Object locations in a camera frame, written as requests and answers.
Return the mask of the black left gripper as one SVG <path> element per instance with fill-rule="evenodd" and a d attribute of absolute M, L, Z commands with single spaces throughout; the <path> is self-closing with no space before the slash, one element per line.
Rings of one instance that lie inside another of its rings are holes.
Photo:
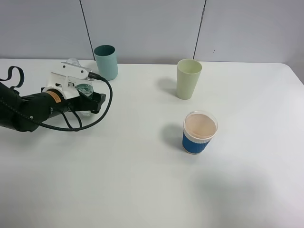
<path fill-rule="evenodd" d="M 77 96 L 65 99 L 60 91 L 49 89 L 43 92 L 41 88 L 42 98 L 40 100 L 40 117 L 52 118 L 66 112 L 90 112 L 98 114 L 106 95 L 93 92 L 87 96 L 82 92 L 77 92 Z"/>

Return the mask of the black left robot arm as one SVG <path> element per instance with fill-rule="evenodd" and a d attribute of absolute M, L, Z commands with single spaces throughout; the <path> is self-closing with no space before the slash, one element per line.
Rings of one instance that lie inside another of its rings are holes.
<path fill-rule="evenodd" d="M 33 132 L 39 126 L 61 132 L 78 132 L 88 129 L 104 119 L 110 109 L 113 98 L 112 88 L 109 88 L 109 102 L 104 113 L 99 119 L 91 124 L 82 125 L 77 112 L 90 111 L 93 114 L 99 113 L 106 95 L 94 92 L 92 97 L 88 97 L 81 92 L 78 96 L 65 99 L 60 91 L 49 89 L 45 92 L 21 97 L 14 89 L 8 88 L 3 83 L 0 85 L 0 125 L 18 132 Z M 66 120 L 65 113 L 72 112 L 78 119 L 80 126 L 71 127 L 66 121 L 67 128 L 51 126 L 44 122 L 49 118 L 62 115 Z"/>

